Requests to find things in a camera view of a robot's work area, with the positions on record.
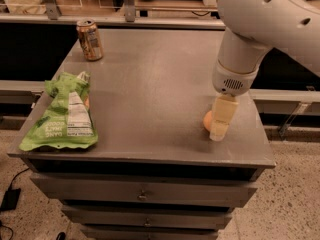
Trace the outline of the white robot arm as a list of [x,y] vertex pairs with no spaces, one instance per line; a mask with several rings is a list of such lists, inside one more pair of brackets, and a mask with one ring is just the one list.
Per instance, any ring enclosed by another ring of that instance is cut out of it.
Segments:
[[222,140],[264,56],[276,48],[320,75],[320,12],[304,0],[217,0],[226,26],[213,70],[210,138]]

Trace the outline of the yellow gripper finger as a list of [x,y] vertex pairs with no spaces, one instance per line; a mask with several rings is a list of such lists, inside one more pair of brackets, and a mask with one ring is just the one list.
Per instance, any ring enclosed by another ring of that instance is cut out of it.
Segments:
[[237,98],[223,94],[217,97],[212,105],[210,139],[222,141],[228,131],[239,103]]

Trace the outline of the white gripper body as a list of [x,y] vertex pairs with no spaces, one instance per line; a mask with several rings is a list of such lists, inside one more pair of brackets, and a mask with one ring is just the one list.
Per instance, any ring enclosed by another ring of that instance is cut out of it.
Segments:
[[256,76],[257,71],[234,73],[217,61],[213,70],[212,84],[219,93],[239,96],[250,89]]

